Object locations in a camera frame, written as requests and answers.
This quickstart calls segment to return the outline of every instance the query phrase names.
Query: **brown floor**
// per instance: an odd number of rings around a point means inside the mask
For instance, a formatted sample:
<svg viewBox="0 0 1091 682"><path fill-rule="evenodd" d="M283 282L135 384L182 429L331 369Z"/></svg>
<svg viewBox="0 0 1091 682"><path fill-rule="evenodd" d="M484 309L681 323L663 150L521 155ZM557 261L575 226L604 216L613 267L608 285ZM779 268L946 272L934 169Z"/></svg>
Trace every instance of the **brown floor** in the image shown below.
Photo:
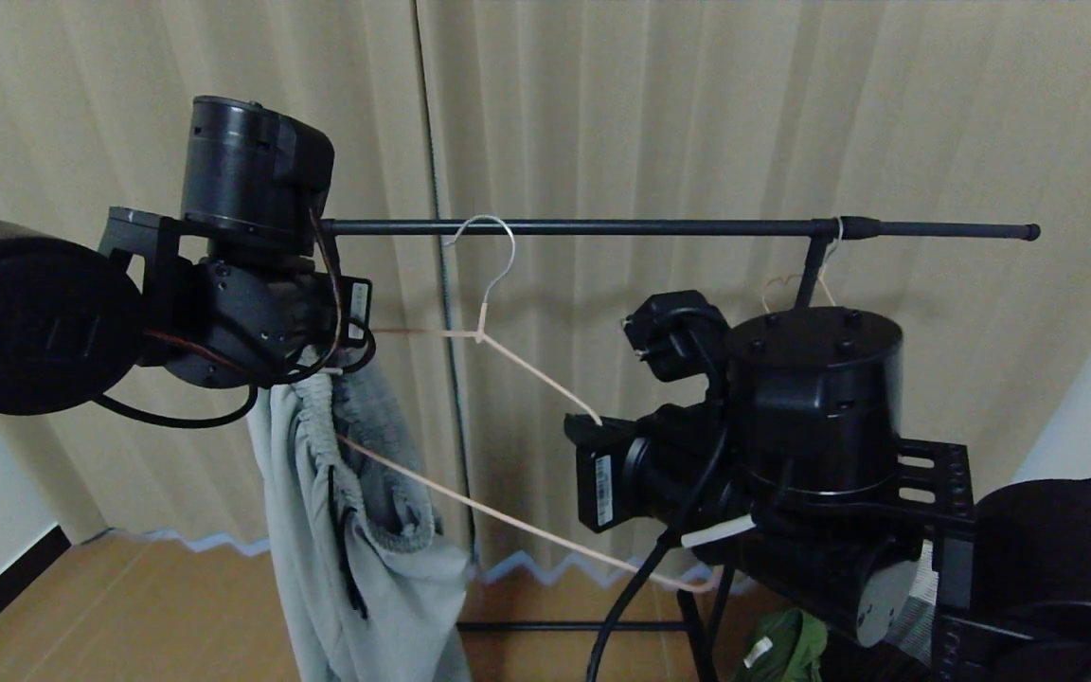
<svg viewBox="0 0 1091 682"><path fill-rule="evenodd" d="M598 621L618 596L568 571L551 587L528 574L471 587L464 621ZM730 679L769 593L733 597L716 657ZM632 621L678 619L670 593L644 590ZM476 682L582 679L590 632L465 635ZM0 681L297 679L267 554L107 536L73 548L0 615ZM601 679L696 679L681 634L614 634Z"/></svg>

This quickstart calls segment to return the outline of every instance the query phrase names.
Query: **black metal rod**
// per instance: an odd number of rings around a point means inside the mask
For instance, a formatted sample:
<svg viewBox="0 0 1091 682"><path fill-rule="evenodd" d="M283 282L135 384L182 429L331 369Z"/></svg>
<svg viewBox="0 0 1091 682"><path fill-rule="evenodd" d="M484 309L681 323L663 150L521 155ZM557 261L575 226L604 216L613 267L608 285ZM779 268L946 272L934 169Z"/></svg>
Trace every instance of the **black metal rod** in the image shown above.
<svg viewBox="0 0 1091 682"><path fill-rule="evenodd" d="M676 603L680 605L680 615L688 625L688 648L693 649L693 668L697 670L699 682L718 682L718 671L715 670L715 658L709 656L706 647L706 625L702 624L697 600L693 593L683 590L676 593Z"/></svg>
<svg viewBox="0 0 1091 682"><path fill-rule="evenodd" d="M811 298L815 296L815 280L819 279L819 268L823 267L824 255L828 252L831 240L827 237L813 237L806 247L806 260L802 263L802 279L798 284L798 297L793 307L811 307Z"/></svg>
<svg viewBox="0 0 1091 682"><path fill-rule="evenodd" d="M458 622L463 632L595 632L600 621L471 621ZM621 621L614 631L687 632L683 621Z"/></svg>
<svg viewBox="0 0 1091 682"><path fill-rule="evenodd" d="M887 236L1038 238L1036 225L936 224L936 222L879 222L846 216L843 219L504 219L516 234L620 237L827 237L865 239ZM322 228L333 237L447 236L461 219L328 219ZM503 228L490 220L476 222L466 234L497 236Z"/></svg>

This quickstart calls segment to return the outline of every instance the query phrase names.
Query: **curtain fold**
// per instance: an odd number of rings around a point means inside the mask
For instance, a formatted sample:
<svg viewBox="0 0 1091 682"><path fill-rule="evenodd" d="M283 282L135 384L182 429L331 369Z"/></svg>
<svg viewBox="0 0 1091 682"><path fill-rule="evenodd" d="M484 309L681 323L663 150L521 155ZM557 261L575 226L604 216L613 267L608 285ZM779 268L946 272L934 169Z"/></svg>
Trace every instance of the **curtain fold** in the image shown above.
<svg viewBox="0 0 1091 682"><path fill-rule="evenodd" d="M442 212L519 217L1040 222L1034 244L883 238L836 252L837 301L898 320L903 433L1008 482L1091 346L1091 3L420 1ZM491 334L602 414L700 397L658 384L618 320L696 288L732 323L801 268L782 238L524 238ZM460 320L506 258L449 254ZM769 290L789 306L793 285ZM822 294L817 294L817 302ZM626 557L657 526L575 518L566 398L459 354L470 490ZM559 549L480 519L485 564Z"/></svg>
<svg viewBox="0 0 1091 682"><path fill-rule="evenodd" d="M96 247L109 205L176 215L191 99L259 100L329 135L327 215L425 217L432 178L410 3L0 3L0 219ZM204 253L202 240L182 246ZM355 238L348 275L375 280L375 324L442 326L431 240ZM383 338L381 362L427 468L459 487L445 348ZM243 392L204 392L134 369L110 394L164 414L209 416ZM185 539L263 538L262 488L243 424L181 432L96 406L35 418L19 438L75 540L104 527ZM468 522L443 507L449 533Z"/></svg>

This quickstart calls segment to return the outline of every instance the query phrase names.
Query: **white sticker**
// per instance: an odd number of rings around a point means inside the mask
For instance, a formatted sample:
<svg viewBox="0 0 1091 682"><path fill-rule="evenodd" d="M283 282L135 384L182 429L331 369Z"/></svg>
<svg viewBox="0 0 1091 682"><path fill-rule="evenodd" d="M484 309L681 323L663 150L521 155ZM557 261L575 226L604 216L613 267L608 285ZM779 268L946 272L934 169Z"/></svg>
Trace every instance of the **white sticker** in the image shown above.
<svg viewBox="0 0 1091 682"><path fill-rule="evenodd" d="M603 526L614 518L614 459L597 457L597 524Z"/></svg>
<svg viewBox="0 0 1091 682"><path fill-rule="evenodd" d="M369 321L364 319L364 311L369 310L369 285L363 282L356 282L351 285L351 311L349 314L355 320L360 320L364 324ZM348 338L359 342L364 337L364 332L356 324L348 325Z"/></svg>

